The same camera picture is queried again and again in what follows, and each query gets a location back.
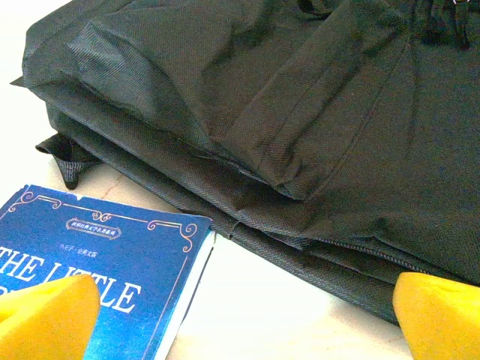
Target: blue book cover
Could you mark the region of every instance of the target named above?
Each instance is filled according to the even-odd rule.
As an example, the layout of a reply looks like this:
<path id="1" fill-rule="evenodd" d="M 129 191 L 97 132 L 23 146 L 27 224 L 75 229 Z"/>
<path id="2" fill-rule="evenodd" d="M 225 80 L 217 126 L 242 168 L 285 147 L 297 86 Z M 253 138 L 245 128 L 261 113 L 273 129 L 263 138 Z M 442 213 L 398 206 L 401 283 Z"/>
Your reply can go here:
<path id="1" fill-rule="evenodd" d="M 84 359 L 164 359 L 212 249 L 211 222 L 27 185 L 0 210 L 0 296 L 89 274 L 101 306 Z"/>

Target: book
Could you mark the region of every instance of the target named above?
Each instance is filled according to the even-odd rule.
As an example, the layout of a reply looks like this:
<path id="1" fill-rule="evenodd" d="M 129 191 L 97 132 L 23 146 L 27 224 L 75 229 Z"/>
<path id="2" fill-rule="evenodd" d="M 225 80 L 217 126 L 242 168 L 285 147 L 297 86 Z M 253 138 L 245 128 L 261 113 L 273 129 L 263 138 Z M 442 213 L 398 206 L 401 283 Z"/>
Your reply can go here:
<path id="1" fill-rule="evenodd" d="M 165 359 L 213 248 L 211 223 L 26 185 L 0 210 L 0 296 L 91 275 L 101 306 L 84 359 Z"/>

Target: yellow object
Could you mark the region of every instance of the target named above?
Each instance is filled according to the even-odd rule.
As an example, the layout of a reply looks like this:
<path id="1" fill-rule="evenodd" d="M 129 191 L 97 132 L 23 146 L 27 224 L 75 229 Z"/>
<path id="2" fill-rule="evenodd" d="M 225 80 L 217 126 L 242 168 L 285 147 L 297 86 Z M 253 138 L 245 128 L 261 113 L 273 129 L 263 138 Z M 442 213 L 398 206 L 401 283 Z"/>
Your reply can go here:
<path id="1" fill-rule="evenodd" d="M 0 359 L 80 360 L 92 336 L 100 295 L 82 274 L 0 296 Z"/>
<path id="2" fill-rule="evenodd" d="M 480 359 L 480 288 L 405 272 L 395 313 L 415 360 Z"/>

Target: white countertop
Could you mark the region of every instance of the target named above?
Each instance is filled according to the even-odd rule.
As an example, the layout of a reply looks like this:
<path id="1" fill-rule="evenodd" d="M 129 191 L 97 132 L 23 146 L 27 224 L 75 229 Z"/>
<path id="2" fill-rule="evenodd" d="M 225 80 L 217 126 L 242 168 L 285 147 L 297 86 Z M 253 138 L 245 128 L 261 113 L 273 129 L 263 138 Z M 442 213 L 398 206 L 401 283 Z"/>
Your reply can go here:
<path id="1" fill-rule="evenodd" d="M 19 77 L 27 28 L 65 0 L 3 1 L 0 14 L 0 203 L 24 184 L 66 191 L 35 145 L 55 133 L 44 103 Z M 145 208 L 175 209 L 107 165 L 73 191 Z M 169 360 L 411 359 L 401 330 L 217 236 Z"/>

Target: black fabric bag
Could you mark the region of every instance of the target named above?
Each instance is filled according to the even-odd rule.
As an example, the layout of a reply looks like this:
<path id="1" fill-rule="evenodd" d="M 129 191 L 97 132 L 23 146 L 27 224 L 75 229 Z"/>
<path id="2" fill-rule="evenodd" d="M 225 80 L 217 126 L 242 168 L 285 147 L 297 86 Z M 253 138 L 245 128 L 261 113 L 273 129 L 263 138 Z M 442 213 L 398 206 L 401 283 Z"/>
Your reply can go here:
<path id="1" fill-rule="evenodd" d="M 74 0 L 28 30 L 15 83 L 46 102 L 58 135 L 37 148 L 69 188 L 107 163 L 396 323 L 401 272 L 480 284 L 480 16 L 467 6 L 433 18 L 425 0 Z"/>

